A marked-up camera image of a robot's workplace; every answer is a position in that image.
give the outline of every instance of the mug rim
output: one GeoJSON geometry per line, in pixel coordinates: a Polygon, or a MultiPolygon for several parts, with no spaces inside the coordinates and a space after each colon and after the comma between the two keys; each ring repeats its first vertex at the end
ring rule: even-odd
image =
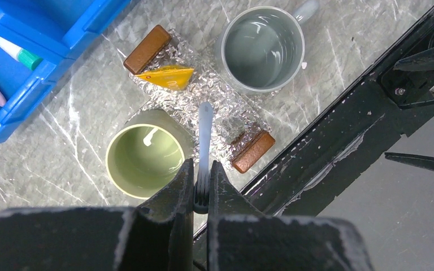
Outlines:
{"type": "Polygon", "coordinates": [[[177,140],[177,138],[175,138],[169,131],[165,130],[162,127],[159,127],[157,125],[154,124],[147,124],[147,123],[138,123],[138,124],[133,124],[130,125],[128,127],[125,127],[124,129],[120,130],[117,134],[115,134],[115,136],[111,139],[111,141],[109,142],[109,145],[107,146],[107,150],[106,150],[106,171],[107,171],[107,175],[109,176],[109,179],[112,181],[112,183],[120,190],[122,191],[124,194],[131,196],[133,198],[136,199],[143,199],[143,200],[148,200],[150,197],[143,197],[143,196],[137,196],[137,195],[132,195],[131,193],[125,191],[124,189],[122,189],[117,182],[114,180],[114,178],[112,177],[110,171],[109,171],[109,152],[111,150],[111,147],[114,145],[115,141],[117,140],[117,138],[119,138],[122,134],[126,133],[129,130],[132,130],[134,128],[140,128],[140,127],[150,127],[150,128],[157,128],[158,130],[166,133],[170,138],[172,138],[172,140],[177,144],[177,147],[179,148],[180,151],[180,156],[182,157],[182,161],[184,161],[185,159],[185,154],[184,154],[184,149],[182,148],[182,146],[180,145],[179,141],[177,140]]]}
{"type": "Polygon", "coordinates": [[[227,27],[226,27],[226,29],[225,29],[225,31],[223,33],[223,36],[222,36],[222,42],[220,44],[220,55],[222,56],[222,62],[224,64],[224,68],[235,79],[235,81],[239,84],[240,87],[248,89],[250,91],[254,91],[254,92],[268,93],[268,92],[272,92],[274,90],[279,90],[279,89],[283,88],[285,85],[287,85],[288,83],[290,83],[290,81],[292,81],[295,78],[295,76],[297,75],[298,71],[300,71],[300,67],[302,66],[302,63],[303,63],[303,57],[305,55],[305,39],[304,39],[304,36],[303,36],[302,28],[300,27],[297,19],[294,16],[292,16],[292,14],[290,14],[290,13],[286,12],[285,10],[283,10],[281,8],[278,8],[278,7],[272,7],[272,6],[252,7],[252,8],[249,8],[249,9],[241,12],[233,20],[231,20],[230,23],[227,25],[227,27]],[[299,63],[298,63],[298,66],[297,66],[296,70],[294,71],[294,73],[287,80],[285,80],[285,82],[282,82],[278,86],[275,86],[275,87],[272,87],[272,88],[269,88],[269,89],[258,89],[258,88],[254,88],[252,86],[249,86],[249,85],[246,85],[246,84],[242,83],[239,79],[237,79],[232,74],[232,72],[231,72],[231,70],[229,68],[229,65],[227,64],[227,60],[225,59],[225,46],[227,44],[227,38],[229,36],[229,33],[230,33],[232,27],[244,15],[246,15],[246,14],[252,12],[252,11],[255,11],[255,10],[276,10],[276,11],[282,12],[285,16],[289,17],[295,23],[295,25],[297,26],[298,32],[300,34],[300,37],[302,39],[302,54],[301,54],[301,57],[300,57],[300,60],[299,60],[299,63]]]}

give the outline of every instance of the crinkled foil sheet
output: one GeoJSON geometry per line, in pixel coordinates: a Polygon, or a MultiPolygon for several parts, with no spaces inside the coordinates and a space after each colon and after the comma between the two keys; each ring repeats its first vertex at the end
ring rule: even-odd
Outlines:
{"type": "MultiPolygon", "coordinates": [[[[210,154],[231,169],[232,159],[261,131],[270,132],[271,129],[252,106],[225,83],[208,59],[195,52],[173,29],[169,33],[173,36],[173,41],[155,57],[146,71],[163,65],[180,64],[194,68],[194,74],[185,90],[172,91],[130,73],[129,77],[151,97],[141,110],[165,110],[197,143],[198,109],[201,103],[210,102],[214,107],[210,154]]],[[[194,148],[193,157],[197,162],[198,147],[194,148]]]]}

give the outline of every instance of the blue storage tray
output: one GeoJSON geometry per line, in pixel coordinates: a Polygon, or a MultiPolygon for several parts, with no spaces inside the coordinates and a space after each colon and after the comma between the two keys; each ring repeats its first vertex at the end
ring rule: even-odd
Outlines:
{"type": "Polygon", "coordinates": [[[31,71],[0,48],[0,143],[130,0],[0,0],[0,36],[44,59],[31,71]]]}

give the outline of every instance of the yellow triangular object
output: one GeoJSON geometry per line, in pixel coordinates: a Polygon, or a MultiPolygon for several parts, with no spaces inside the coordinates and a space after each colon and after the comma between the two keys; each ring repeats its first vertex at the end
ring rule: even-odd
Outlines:
{"type": "Polygon", "coordinates": [[[193,72],[193,68],[181,65],[169,65],[136,76],[164,88],[183,90],[187,87],[193,72]]]}

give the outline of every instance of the green mug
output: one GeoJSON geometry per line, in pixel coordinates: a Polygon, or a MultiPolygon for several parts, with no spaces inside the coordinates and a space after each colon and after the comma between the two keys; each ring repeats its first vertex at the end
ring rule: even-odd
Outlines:
{"type": "Polygon", "coordinates": [[[107,173],[122,192],[149,199],[192,155],[190,134],[163,110],[142,111],[111,140],[107,173]]]}

